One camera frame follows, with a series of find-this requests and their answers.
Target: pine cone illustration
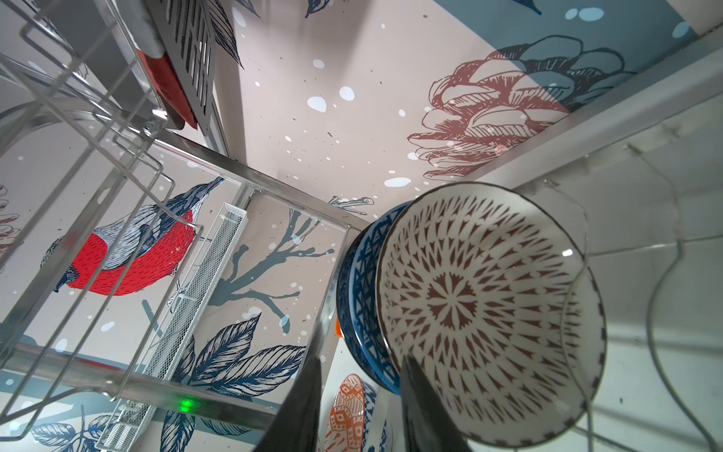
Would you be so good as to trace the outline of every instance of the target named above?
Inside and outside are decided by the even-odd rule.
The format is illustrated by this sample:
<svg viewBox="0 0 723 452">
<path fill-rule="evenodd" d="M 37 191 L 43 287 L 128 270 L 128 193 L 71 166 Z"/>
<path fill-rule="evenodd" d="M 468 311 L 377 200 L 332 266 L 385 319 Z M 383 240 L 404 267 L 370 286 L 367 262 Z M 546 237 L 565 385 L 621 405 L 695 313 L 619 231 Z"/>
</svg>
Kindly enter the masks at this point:
<svg viewBox="0 0 723 452">
<path fill-rule="evenodd" d="M 428 179 L 466 176 L 624 82 L 624 67 L 618 52 L 567 36 L 502 48 L 436 81 L 422 119 L 434 131 L 408 140 L 435 167 Z"/>
<path fill-rule="evenodd" d="M 5 186 L 0 185 L 0 196 L 5 196 L 7 190 Z M 7 206 L 7 200 L 0 199 L 0 256 L 2 256 L 10 245 L 15 240 L 15 237 L 20 233 L 20 230 L 10 225 L 13 221 L 16 221 L 19 216 L 16 213 L 2 214 L 1 212 Z M 4 265 L 0 266 L 0 273 L 5 269 Z"/>
</svg>

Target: green light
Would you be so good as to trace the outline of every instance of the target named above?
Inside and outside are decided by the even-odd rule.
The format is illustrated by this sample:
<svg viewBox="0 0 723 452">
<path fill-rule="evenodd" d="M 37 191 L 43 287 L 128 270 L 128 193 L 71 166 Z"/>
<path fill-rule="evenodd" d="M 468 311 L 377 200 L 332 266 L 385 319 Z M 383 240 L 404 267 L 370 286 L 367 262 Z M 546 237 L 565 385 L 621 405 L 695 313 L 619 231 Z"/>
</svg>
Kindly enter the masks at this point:
<svg viewBox="0 0 723 452">
<path fill-rule="evenodd" d="M 183 398 L 179 401 L 179 411 L 183 413 L 189 413 L 196 406 L 196 401 L 192 398 Z"/>
</svg>

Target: blue patterned bowl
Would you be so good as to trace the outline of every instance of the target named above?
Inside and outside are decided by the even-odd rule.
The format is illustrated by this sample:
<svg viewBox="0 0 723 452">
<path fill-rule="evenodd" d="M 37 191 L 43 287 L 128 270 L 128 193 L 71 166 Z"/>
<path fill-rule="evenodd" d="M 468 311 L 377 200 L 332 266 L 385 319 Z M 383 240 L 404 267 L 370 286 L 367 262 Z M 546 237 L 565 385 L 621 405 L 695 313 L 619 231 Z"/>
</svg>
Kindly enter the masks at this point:
<svg viewBox="0 0 723 452">
<path fill-rule="evenodd" d="M 354 357 L 356 363 L 363 371 L 366 372 L 368 376 L 381 385 L 382 383 L 377 381 L 378 378 L 375 377 L 371 364 L 364 356 L 362 343 L 354 333 L 354 327 L 351 324 L 352 316 L 349 312 L 349 271 L 351 270 L 351 264 L 354 261 L 356 248 L 359 246 L 359 243 L 361 243 L 364 232 L 369 230 L 369 228 L 371 228 L 371 226 L 367 227 L 367 229 L 360 233 L 354 242 L 351 243 L 349 251 L 346 253 L 344 260 L 341 262 L 336 287 L 336 315 L 339 317 L 339 327 L 341 328 L 341 333 L 344 336 L 344 342 L 346 342 L 346 346 L 349 349 L 351 356 Z"/>
<path fill-rule="evenodd" d="M 374 369 L 369 376 L 383 388 L 399 394 L 399 373 L 384 345 L 377 319 L 377 262 L 394 220 L 409 204 L 405 202 L 385 213 L 363 234 L 349 273 L 351 324 L 361 343 L 365 361 Z"/>
<path fill-rule="evenodd" d="M 365 450 L 367 447 L 369 426 L 372 423 L 372 414 L 374 414 L 374 405 L 377 403 L 377 391 L 364 380 L 361 381 L 361 385 L 364 386 L 364 438 L 361 440 L 361 449 Z M 386 452 L 387 449 L 392 450 L 392 425 L 384 421 L 382 443 L 379 444 L 379 452 Z"/>
</svg>

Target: dish rack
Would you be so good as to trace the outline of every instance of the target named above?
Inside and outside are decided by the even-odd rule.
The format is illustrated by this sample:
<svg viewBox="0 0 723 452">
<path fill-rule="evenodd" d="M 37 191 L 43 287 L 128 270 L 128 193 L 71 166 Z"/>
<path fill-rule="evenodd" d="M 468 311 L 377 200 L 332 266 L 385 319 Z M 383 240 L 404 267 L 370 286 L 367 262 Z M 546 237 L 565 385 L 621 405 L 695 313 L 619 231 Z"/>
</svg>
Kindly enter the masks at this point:
<svg viewBox="0 0 723 452">
<path fill-rule="evenodd" d="M 82 138 L 86 147 L 75 158 L 70 170 L 60 177 L 40 208 L 33 212 L 22 230 L 16 231 L 14 241 L 0 255 L 0 267 L 5 263 L 11 263 L 13 257 L 18 255 L 18 251 L 22 251 L 25 240 L 33 229 L 42 223 L 43 217 L 52 209 L 71 180 L 81 173 L 83 164 L 88 162 L 89 158 L 102 156 L 104 161 L 110 164 L 111 170 L 86 200 L 87 205 L 75 218 L 52 253 L 46 256 L 40 270 L 12 306 L 1 325 L 0 368 L 19 373 L 22 379 L 0 412 L 0 425 L 28 414 L 31 415 L 31 419 L 18 435 L 2 437 L 0 441 L 23 439 L 30 432 L 43 407 L 83 392 L 102 393 L 111 401 L 118 401 L 114 412 L 114 419 L 118 422 L 109 423 L 111 426 L 103 431 L 98 443 L 99 447 L 105 450 L 128 451 L 147 427 L 156 408 L 182 409 L 209 419 L 261 430 L 268 429 L 277 409 L 171 381 L 185 344 L 193 333 L 203 308 L 208 303 L 221 272 L 233 252 L 234 245 L 244 229 L 247 215 L 243 208 L 255 192 L 263 192 L 290 208 L 320 219 L 331 227 L 342 229 L 346 231 L 345 242 L 340 249 L 342 255 L 348 248 L 349 238 L 354 238 L 368 223 L 165 130 L 168 114 L 163 101 L 150 82 L 150 75 L 135 51 L 131 35 L 112 0 L 93 2 L 93 6 L 98 9 L 103 19 L 103 24 L 102 27 L 97 27 L 98 34 L 93 36 L 93 41 L 87 43 L 87 50 L 82 54 L 78 54 L 73 46 L 57 33 L 51 21 L 47 20 L 53 11 L 57 12 L 57 9 L 67 7 L 71 2 L 50 1 L 44 8 L 35 8 L 35 10 L 27 8 L 32 6 L 31 3 L 23 0 L 1 0 L 0 8 L 17 20 L 23 45 L 39 52 L 53 64 L 58 73 L 48 75 L 21 64 L 10 56 L 0 54 L 0 77 L 20 85 L 34 99 L 32 102 L 11 108 L 0 116 L 0 156 L 22 138 L 54 124 L 71 127 L 76 136 Z M 176 18 L 181 17 L 181 12 L 188 12 L 191 4 L 198 8 L 197 11 L 205 11 L 203 1 L 167 0 L 161 3 L 168 7 L 168 11 L 179 12 L 173 16 Z M 186 58 L 183 60 L 183 65 L 188 66 L 189 70 L 197 68 L 196 72 L 190 71 L 189 81 L 193 85 L 193 92 L 200 97 L 200 100 L 197 99 L 200 102 L 199 106 L 208 108 L 213 104 L 208 89 L 213 79 L 210 70 L 213 67 L 212 46 L 208 45 L 210 36 L 208 27 L 199 33 L 206 39 L 199 44 L 195 41 L 196 38 L 188 38 L 187 43 L 192 43 L 194 51 L 187 53 L 192 60 Z M 111 82 L 94 83 L 92 80 L 86 80 L 79 69 L 94 52 L 108 42 L 117 46 L 125 58 L 123 69 Z M 198 52 L 195 51 L 196 45 L 200 46 Z M 203 73 L 207 75 L 206 78 L 198 75 Z M 120 98 L 127 101 L 127 97 L 121 95 L 120 87 L 129 81 L 142 89 L 142 95 L 137 96 L 130 107 L 127 103 L 121 105 L 119 101 Z M 207 116 L 211 113 L 212 111 L 205 111 Z M 83 123 L 87 121 L 100 124 L 100 129 L 96 131 L 92 130 L 93 127 L 85 127 Z M 209 133 L 213 134 L 213 127 L 209 130 Z M 223 142 L 223 135 L 213 138 L 216 142 Z M 176 183 L 164 173 L 163 162 L 149 154 L 151 146 L 240 183 L 241 190 L 237 201 L 234 202 L 235 205 L 224 204 L 209 229 L 204 229 L 201 225 L 174 214 L 166 203 L 171 199 Z M 157 190 L 159 181 L 164 181 L 166 186 L 170 186 L 170 189 L 164 190 L 162 197 L 159 197 Z M 140 196 L 137 198 L 134 210 L 123 222 L 118 238 L 127 230 L 131 219 L 144 202 L 155 203 L 159 207 L 154 220 L 162 214 L 166 215 L 193 230 L 194 237 L 189 251 L 179 263 L 179 271 L 173 274 L 165 294 L 161 297 L 163 300 L 168 300 L 168 303 L 161 303 L 150 318 L 149 326 L 141 337 L 136 338 L 140 345 L 133 353 L 129 364 L 124 369 L 112 367 L 82 358 L 79 353 L 91 330 L 96 327 L 100 314 L 114 298 L 118 285 L 139 255 L 141 244 L 148 238 L 152 228 L 147 228 L 140 237 L 138 246 L 126 262 L 121 278 L 98 306 L 96 315 L 72 351 L 55 351 L 51 344 L 55 343 L 63 327 L 76 312 L 87 293 L 87 288 L 91 287 L 98 277 L 103 263 L 98 266 L 86 284 L 86 289 L 79 290 L 79 294 L 74 296 L 74 301 L 67 312 L 60 316 L 59 322 L 56 325 L 49 325 L 53 333 L 46 345 L 25 343 L 22 340 L 23 333 L 40 312 L 49 294 L 92 234 L 103 214 L 108 211 L 120 191 L 126 186 L 132 187 Z M 109 246 L 105 259 L 119 245 L 118 242 L 116 239 Z M 319 315 L 311 332 L 304 362 L 309 361 L 309 358 L 314 358 L 312 361 L 318 362 L 322 345 L 330 331 L 334 314 L 336 272 L 334 267 L 323 304 L 319 308 Z M 176 295 L 171 297 L 175 288 L 178 288 Z M 163 331 L 163 335 L 154 342 L 156 330 Z M 24 408 L 18 407 L 16 404 L 18 398 L 33 378 L 50 382 L 49 390 L 40 401 Z"/>
</svg>

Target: brown rim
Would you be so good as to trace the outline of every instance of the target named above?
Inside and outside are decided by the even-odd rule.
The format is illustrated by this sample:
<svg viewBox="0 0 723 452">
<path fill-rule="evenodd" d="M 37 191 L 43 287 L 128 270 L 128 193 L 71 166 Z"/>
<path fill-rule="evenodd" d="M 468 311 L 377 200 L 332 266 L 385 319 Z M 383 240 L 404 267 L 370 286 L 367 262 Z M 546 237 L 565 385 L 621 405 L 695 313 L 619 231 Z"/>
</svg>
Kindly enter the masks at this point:
<svg viewBox="0 0 723 452">
<path fill-rule="evenodd" d="M 386 236 L 385 239 L 384 239 L 384 243 L 382 244 L 382 249 L 381 249 L 381 251 L 380 251 L 380 253 L 379 253 L 379 260 L 377 261 L 377 274 L 376 274 L 376 277 L 375 277 L 375 279 L 377 280 L 377 287 L 376 287 L 376 290 L 375 290 L 375 294 L 376 294 L 376 297 L 377 297 L 377 321 L 379 322 L 379 327 L 380 327 L 380 330 L 382 331 L 382 340 L 383 340 L 383 342 L 384 342 L 384 346 L 385 346 L 385 348 L 386 348 L 386 351 L 387 351 L 387 353 L 389 353 L 389 356 L 390 356 L 391 359 L 392 359 L 392 363 L 394 364 L 394 367 L 396 367 L 397 371 L 399 371 L 399 375 L 401 375 L 401 372 L 402 372 L 402 371 L 401 371 L 401 366 L 399 365 L 399 362 L 397 361 L 396 355 L 392 352 L 392 349 L 389 347 L 389 343 L 387 342 L 387 328 L 386 328 L 386 325 L 384 324 L 384 320 L 382 320 L 382 316 L 380 315 L 380 313 L 381 313 L 381 311 L 382 311 L 382 309 L 381 309 L 381 308 L 382 308 L 382 304 L 381 304 L 382 295 L 381 295 L 381 293 L 380 293 L 380 287 L 381 287 L 381 285 L 380 285 L 380 282 L 381 282 L 381 272 L 380 272 L 380 269 L 381 269 L 381 267 L 382 267 L 382 259 L 384 258 L 385 254 L 386 254 L 386 252 L 387 252 L 387 243 L 389 242 L 389 238 L 392 236 L 392 234 L 393 234 L 394 231 L 396 230 L 397 224 L 399 224 L 399 223 L 400 223 L 400 220 L 402 220 L 403 217 L 409 212 L 409 209 L 411 208 L 411 206 L 413 206 L 413 205 L 417 204 L 419 201 L 423 200 L 423 199 L 424 199 L 427 195 L 429 195 L 430 193 L 438 192 L 438 191 L 440 191 L 440 190 L 442 190 L 442 189 L 445 189 L 445 188 L 448 188 L 448 187 L 453 187 L 453 186 L 455 186 L 455 185 L 462 185 L 462 184 L 482 185 L 482 186 L 486 186 L 486 187 L 494 187 L 494 188 L 502 189 L 502 190 L 504 190 L 504 191 L 506 191 L 506 192 L 509 192 L 509 193 L 511 193 L 511 194 L 513 194 L 513 195 L 516 195 L 516 196 L 522 198 L 522 199 L 525 200 L 526 202 L 529 202 L 530 204 L 532 204 L 533 206 L 535 206 L 535 208 L 537 208 L 540 212 L 542 212 L 546 217 L 548 217 L 550 220 L 552 220 L 552 222 L 558 227 L 558 229 L 561 230 L 561 231 L 566 235 L 566 237 L 570 240 L 570 243 L 571 243 L 572 247 L 575 249 L 575 251 L 576 251 L 580 256 L 583 255 L 582 253 L 580 253 L 580 249 L 578 248 L 578 245 L 575 243 L 575 241 L 573 240 L 573 238 L 572 238 L 572 237 L 568 234 L 568 232 L 557 222 L 557 220 L 555 220 L 550 214 L 547 213 L 547 211 L 546 211 L 545 209 L 543 209 L 543 208 L 541 208 L 539 205 L 537 205 L 536 202 L 534 202 L 534 201 L 528 199 L 527 197 L 524 197 L 523 195 L 520 195 L 519 193 L 514 192 L 513 190 L 510 190 L 510 189 L 508 189 L 508 188 L 504 188 L 504 187 L 501 187 L 500 185 L 496 185 L 496 184 L 489 184 L 489 183 L 487 183 L 487 182 L 473 182 L 473 181 L 468 181 L 468 182 L 467 182 L 467 181 L 459 181 L 459 182 L 451 182 L 451 183 L 448 183 L 448 184 L 444 184 L 444 185 L 442 185 L 442 186 L 440 186 L 440 187 L 435 187 L 435 188 L 431 189 L 430 191 L 425 192 L 422 196 L 420 196 L 420 197 L 416 198 L 415 200 L 413 200 L 412 202 L 410 202 L 410 203 L 404 208 L 404 210 L 402 210 L 402 211 L 399 213 L 399 215 L 397 216 L 397 219 L 394 220 L 394 223 L 393 223 L 392 226 L 389 228 L 389 232 L 387 233 L 387 236 Z M 602 297 L 600 296 L 600 291 L 598 290 L 597 282 L 595 281 L 595 277 L 594 277 L 594 275 L 592 274 L 592 269 L 590 269 L 589 266 L 588 266 L 588 268 L 587 268 L 587 272 L 588 272 L 589 275 L 590 275 L 590 279 L 591 279 L 591 282 L 592 282 L 593 291 L 595 292 L 595 294 L 597 294 L 597 297 L 598 297 L 598 300 L 599 300 L 599 311 L 600 311 L 600 316 L 602 317 L 602 340 L 603 340 L 603 352 L 602 352 L 603 360 L 602 360 L 602 363 L 600 364 L 600 372 L 599 372 L 599 374 L 597 375 L 597 379 L 593 379 L 593 382 L 594 382 L 594 384 L 593 384 L 593 392 L 592 392 L 592 395 L 590 396 L 590 401 L 592 401 L 592 400 L 595 398 L 595 395 L 597 394 L 597 391 L 598 391 L 598 389 L 599 389 L 599 387 L 600 387 L 600 381 L 602 381 L 602 376 L 603 376 L 603 373 L 604 373 L 604 370 L 605 370 L 605 362 L 607 361 L 607 334 L 606 334 L 606 332 L 607 332 L 607 318 L 605 317 L 605 310 L 604 310 L 604 307 L 603 307 L 603 305 L 602 305 Z M 474 441 L 476 441 L 476 442 L 478 442 L 478 443 L 485 444 L 485 445 L 491 445 L 491 446 L 498 447 L 498 448 L 499 448 L 499 447 L 501 447 L 501 448 L 532 447 L 532 446 L 534 446 L 534 445 L 540 445 L 540 444 L 548 443 L 549 441 L 552 441 L 552 440 L 554 440 L 554 439 L 557 439 L 561 434 L 563 434 L 564 432 L 568 431 L 573 425 L 577 424 L 577 421 L 580 420 L 580 418 L 581 418 L 581 417 L 583 416 L 583 414 L 585 414 L 585 413 L 586 413 L 586 408 L 585 408 L 585 401 L 584 401 L 584 397 L 583 397 L 583 402 L 582 402 L 582 404 L 581 404 L 580 414 L 577 414 L 576 416 L 571 417 L 568 421 L 566 421 L 564 428 L 562 428 L 561 430 L 552 432 L 552 433 L 554 433 L 554 436 L 552 436 L 551 438 L 543 439 L 542 441 L 538 441 L 538 442 L 530 442 L 530 443 L 527 443 L 527 442 L 526 442 L 525 444 L 522 444 L 522 442 L 520 441 L 520 442 L 517 443 L 517 444 L 507 444 L 507 443 L 506 443 L 506 444 L 502 445 L 502 444 L 500 444 L 500 443 L 498 443 L 498 442 L 488 442 L 488 441 L 485 441 L 485 440 L 483 440 L 481 437 L 479 437 L 479 436 L 477 436 L 477 435 L 470 435 L 470 434 L 468 434 L 467 432 L 461 432 L 461 431 L 460 431 L 460 433 L 462 434 L 462 436 L 464 436 L 464 437 L 466 437 L 466 438 L 469 438 L 469 439 L 472 439 L 472 440 L 474 440 Z"/>
</svg>

